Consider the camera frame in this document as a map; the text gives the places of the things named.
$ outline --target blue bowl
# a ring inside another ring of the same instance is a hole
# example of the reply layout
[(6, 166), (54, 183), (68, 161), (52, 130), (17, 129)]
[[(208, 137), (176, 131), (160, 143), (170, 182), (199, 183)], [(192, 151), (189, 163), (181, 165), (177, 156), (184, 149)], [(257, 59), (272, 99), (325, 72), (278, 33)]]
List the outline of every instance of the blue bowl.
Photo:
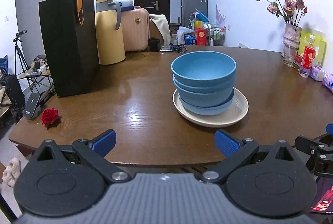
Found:
[(186, 53), (171, 64), (175, 79), (191, 87), (212, 87), (236, 75), (236, 62), (230, 56), (214, 51)]
[(221, 113), (227, 111), (227, 109), (230, 108), (232, 101), (234, 100), (234, 95), (235, 95), (235, 92), (233, 90), (232, 94), (230, 95), (230, 97), (227, 99), (226, 102), (224, 102), (220, 106), (212, 107), (212, 108), (200, 108), (200, 107), (192, 106), (192, 105), (186, 103), (180, 96), (179, 96), (179, 100), (182, 103), (182, 105), (184, 106), (184, 108), (186, 108), (187, 110), (189, 110), (195, 114), (213, 116), (213, 115), (218, 115), (218, 114), (221, 114)]
[(174, 83), (177, 84), (180, 88), (192, 92), (192, 93), (216, 93), (219, 91), (222, 91), (224, 89), (228, 89), (230, 87), (233, 87), (235, 84), (236, 76), (232, 75), (231, 78), (226, 81), (225, 83), (222, 83), (220, 85), (216, 86), (211, 86), (211, 87), (192, 87), (192, 86), (187, 86), (185, 84), (180, 83), (176, 77), (174, 77)]
[(211, 108), (223, 104), (231, 95), (233, 87), (226, 88), (216, 93), (192, 93), (180, 88), (176, 83), (180, 97), (188, 104), (199, 108)]

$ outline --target beige plate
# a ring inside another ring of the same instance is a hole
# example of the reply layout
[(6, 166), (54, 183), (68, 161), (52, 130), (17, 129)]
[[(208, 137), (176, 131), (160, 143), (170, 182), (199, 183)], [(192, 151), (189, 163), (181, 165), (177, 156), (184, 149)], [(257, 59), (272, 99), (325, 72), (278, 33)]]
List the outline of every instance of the beige plate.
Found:
[(238, 123), (246, 116), (247, 112), (249, 111), (249, 103), (246, 97), (239, 90), (236, 88), (234, 89), (234, 100), (232, 101), (230, 108), (222, 114), (214, 116), (203, 116), (188, 111), (180, 102), (177, 90), (174, 91), (174, 106), (182, 116), (195, 124), (212, 128), (227, 127)]

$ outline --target black paper bag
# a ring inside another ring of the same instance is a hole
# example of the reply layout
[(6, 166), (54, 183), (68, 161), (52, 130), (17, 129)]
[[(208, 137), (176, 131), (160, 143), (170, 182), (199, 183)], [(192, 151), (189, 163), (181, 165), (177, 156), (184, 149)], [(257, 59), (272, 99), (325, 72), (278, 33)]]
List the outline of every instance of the black paper bag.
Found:
[(77, 0), (39, 3), (45, 54), (59, 97), (89, 93), (99, 70), (94, 0), (82, 0), (79, 15), (77, 5)]

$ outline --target vase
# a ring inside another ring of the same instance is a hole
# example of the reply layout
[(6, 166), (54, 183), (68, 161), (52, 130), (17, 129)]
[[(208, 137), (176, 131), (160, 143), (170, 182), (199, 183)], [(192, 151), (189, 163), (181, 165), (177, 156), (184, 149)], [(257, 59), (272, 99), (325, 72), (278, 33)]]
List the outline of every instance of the vase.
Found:
[(286, 23), (286, 29), (284, 31), (283, 43), (285, 46), (292, 48), (299, 48), (299, 41), (301, 40), (302, 28)]
[(283, 35), (283, 63), (291, 67), (295, 61), (299, 42), (301, 39), (302, 28), (286, 23), (286, 28)]

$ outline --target blue box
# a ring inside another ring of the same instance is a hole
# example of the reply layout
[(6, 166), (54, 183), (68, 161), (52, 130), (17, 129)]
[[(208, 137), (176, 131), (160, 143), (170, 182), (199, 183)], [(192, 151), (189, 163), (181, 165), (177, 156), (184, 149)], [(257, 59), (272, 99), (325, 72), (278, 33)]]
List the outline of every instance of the blue box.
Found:
[(187, 46), (195, 46), (196, 41), (195, 41), (195, 36), (194, 35), (185, 34), (184, 38), (185, 38), (185, 44)]

